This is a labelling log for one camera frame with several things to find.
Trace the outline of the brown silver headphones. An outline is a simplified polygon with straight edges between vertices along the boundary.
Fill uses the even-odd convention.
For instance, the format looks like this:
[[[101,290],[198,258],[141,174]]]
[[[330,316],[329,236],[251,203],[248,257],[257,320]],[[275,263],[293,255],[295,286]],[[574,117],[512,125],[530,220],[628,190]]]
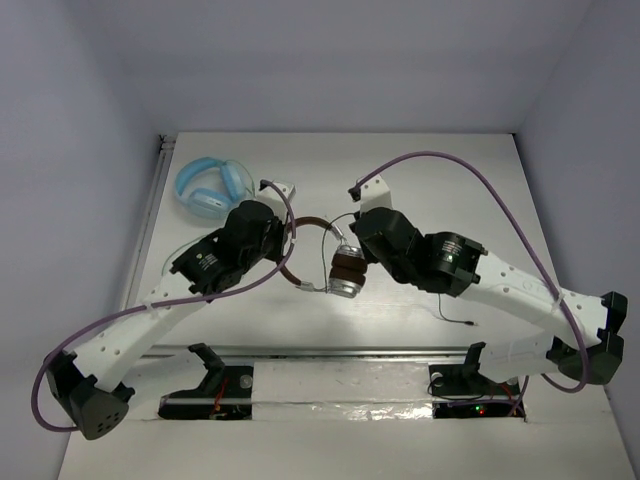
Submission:
[[[338,241],[338,246],[331,258],[329,270],[325,269],[327,267],[326,259],[322,257],[325,269],[325,284],[322,288],[316,287],[312,282],[300,279],[287,267],[283,267],[280,270],[281,275],[294,287],[309,293],[332,294],[347,299],[353,299],[361,292],[366,283],[368,263],[361,248],[351,245],[346,235],[337,226],[337,221],[346,216],[351,216],[351,213],[342,214],[333,221],[317,216],[303,216],[296,220],[297,227],[314,226],[323,231],[321,254],[324,254],[323,243],[327,233],[330,233]]]

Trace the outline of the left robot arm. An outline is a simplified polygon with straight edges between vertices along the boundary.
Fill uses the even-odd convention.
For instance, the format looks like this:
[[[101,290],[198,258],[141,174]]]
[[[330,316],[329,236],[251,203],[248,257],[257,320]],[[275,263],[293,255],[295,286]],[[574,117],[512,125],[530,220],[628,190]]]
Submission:
[[[270,279],[265,274],[242,286],[242,278],[259,262],[275,262],[277,274],[293,252],[295,216],[289,200],[242,202],[226,224],[198,241],[172,264],[140,305],[96,322],[103,330],[73,350],[64,340],[45,358],[38,373],[87,440],[110,433],[129,410],[135,390],[124,384],[134,364],[188,316],[226,297],[248,292]]]

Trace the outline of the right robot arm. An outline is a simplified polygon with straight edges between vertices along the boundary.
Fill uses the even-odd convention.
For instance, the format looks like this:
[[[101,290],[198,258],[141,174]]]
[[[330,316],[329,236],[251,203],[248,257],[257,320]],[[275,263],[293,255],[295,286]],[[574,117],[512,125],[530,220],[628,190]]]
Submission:
[[[592,385],[608,384],[624,352],[619,334],[628,300],[617,292],[589,296],[546,283],[480,243],[453,232],[423,234],[399,211],[360,214],[350,226],[365,258],[399,284],[496,308],[540,328],[508,344],[471,345],[461,372],[470,391],[483,393],[513,377],[558,372]]]

